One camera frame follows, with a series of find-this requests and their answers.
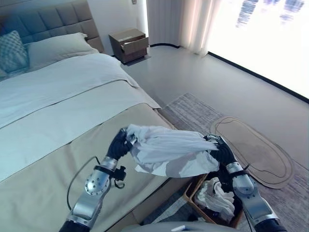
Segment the white duvet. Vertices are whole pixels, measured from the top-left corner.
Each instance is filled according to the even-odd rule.
[[[153,101],[104,54],[0,82],[0,181],[131,106]]]
[[[109,82],[138,84],[104,54],[64,59],[34,72],[0,82],[0,128],[49,105]]]

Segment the open drawer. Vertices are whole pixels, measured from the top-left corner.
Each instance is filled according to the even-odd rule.
[[[128,55],[148,47],[148,44],[148,38],[142,38],[128,43],[123,43],[121,45],[121,50],[124,52],[125,55]]]

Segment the gray headboard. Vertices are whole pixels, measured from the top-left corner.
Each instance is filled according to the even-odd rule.
[[[87,42],[92,47],[104,51],[86,0],[0,16],[0,35],[12,30],[18,31],[24,44],[82,32],[88,35]]]

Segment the wall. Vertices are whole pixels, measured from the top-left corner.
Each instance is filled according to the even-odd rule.
[[[6,5],[11,0],[4,0]],[[15,4],[0,8],[0,15],[19,13],[24,10],[35,9],[48,5],[56,5],[72,0],[14,0]],[[105,52],[112,55],[112,47],[108,34],[137,28],[148,34],[146,0],[137,0],[133,5],[131,0],[87,0],[92,17],[98,28],[98,33],[105,48]]]

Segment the nightstand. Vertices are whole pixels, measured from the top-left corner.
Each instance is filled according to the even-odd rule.
[[[137,29],[109,34],[109,38],[114,55],[122,63],[128,63],[147,54],[148,38],[145,33]]]

